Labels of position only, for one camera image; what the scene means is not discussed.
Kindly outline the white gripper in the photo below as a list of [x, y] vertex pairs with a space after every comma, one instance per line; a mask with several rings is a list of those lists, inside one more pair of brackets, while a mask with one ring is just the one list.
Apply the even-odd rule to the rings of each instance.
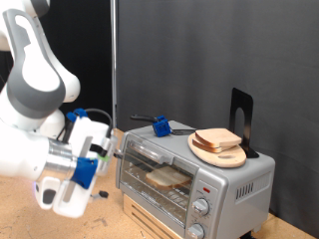
[[92, 190], [97, 178], [107, 174], [113, 154], [119, 159], [123, 159], [124, 154], [116, 149], [118, 139], [110, 126], [85, 117], [76, 119], [69, 144], [77, 165], [71, 178], [62, 182], [53, 210], [62, 216], [78, 218], [84, 214], [89, 201], [109, 197], [107, 191], [92, 194]]

